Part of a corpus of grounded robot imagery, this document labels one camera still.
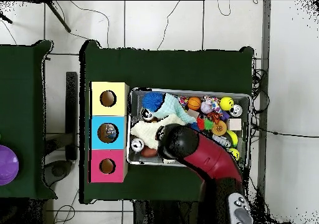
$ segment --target gray plastic bin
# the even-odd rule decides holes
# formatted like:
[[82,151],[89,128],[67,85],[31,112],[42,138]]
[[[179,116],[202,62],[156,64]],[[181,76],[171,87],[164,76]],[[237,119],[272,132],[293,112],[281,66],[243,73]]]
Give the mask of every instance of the gray plastic bin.
[[[242,119],[242,130],[234,131],[238,136],[237,150],[240,152],[242,160],[241,165],[249,165],[249,150],[250,150],[250,122],[252,112],[252,99],[249,95],[245,94],[233,94],[233,93],[220,93],[220,92],[201,92],[201,91],[187,91],[187,90],[171,90],[171,89],[150,89],[154,92],[170,93],[172,95],[180,95],[185,97],[199,97],[203,98],[205,95],[211,97],[217,97],[221,99],[223,97],[232,97],[235,104],[242,107],[242,115],[239,117]],[[127,161],[132,164],[143,164],[143,165],[168,165],[168,166],[184,166],[179,162],[163,163],[159,157],[142,157],[140,154],[136,154],[130,147],[131,141],[134,136],[131,134],[131,126],[139,120],[143,120],[140,116],[142,108],[142,98],[149,91],[133,89],[130,92],[131,102],[131,114],[128,116],[128,141],[126,144],[127,149]]]

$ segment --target round hole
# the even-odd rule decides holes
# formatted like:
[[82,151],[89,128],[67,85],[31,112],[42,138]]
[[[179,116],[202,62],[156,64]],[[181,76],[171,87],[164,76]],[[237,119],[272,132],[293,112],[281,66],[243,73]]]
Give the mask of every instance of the round hole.
[[100,102],[104,107],[112,107],[117,102],[117,97],[113,91],[107,90],[100,95]]
[[102,173],[113,173],[115,171],[115,162],[112,159],[103,159],[100,162],[100,171]]
[[106,144],[114,142],[118,137],[117,126],[111,123],[103,123],[97,130],[97,136]]

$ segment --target pink box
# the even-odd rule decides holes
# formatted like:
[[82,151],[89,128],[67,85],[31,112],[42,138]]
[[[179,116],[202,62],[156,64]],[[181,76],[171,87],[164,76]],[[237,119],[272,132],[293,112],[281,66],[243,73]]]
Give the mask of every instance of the pink box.
[[[125,150],[91,150],[91,181],[90,183],[123,183],[127,173]],[[112,173],[103,173],[100,170],[101,161],[112,160],[115,165]]]

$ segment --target yellow ball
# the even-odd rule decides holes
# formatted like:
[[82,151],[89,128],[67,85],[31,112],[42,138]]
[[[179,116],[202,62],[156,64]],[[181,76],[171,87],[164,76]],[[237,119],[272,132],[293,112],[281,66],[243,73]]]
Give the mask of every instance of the yellow ball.
[[222,110],[228,111],[234,106],[234,101],[231,97],[223,97],[219,103],[219,106]]
[[230,149],[228,149],[228,150],[229,150],[229,152],[231,153],[231,155],[233,156],[233,158],[234,158],[236,161],[238,161],[238,160],[239,160],[239,152],[238,152],[238,150],[235,149],[235,148],[230,148]]

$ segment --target green tablecloth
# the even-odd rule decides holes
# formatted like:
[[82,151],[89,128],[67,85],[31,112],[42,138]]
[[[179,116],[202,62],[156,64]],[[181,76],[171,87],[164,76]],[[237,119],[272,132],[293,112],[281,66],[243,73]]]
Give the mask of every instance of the green tablecloth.
[[19,173],[0,197],[55,198],[42,181],[44,101],[42,62],[52,42],[0,46],[0,144],[12,149]]
[[133,87],[252,93],[252,48],[239,51],[142,51],[101,49],[86,41],[80,51],[80,199],[184,200],[199,198],[201,180],[185,167],[129,165],[123,183],[88,183],[90,81]]

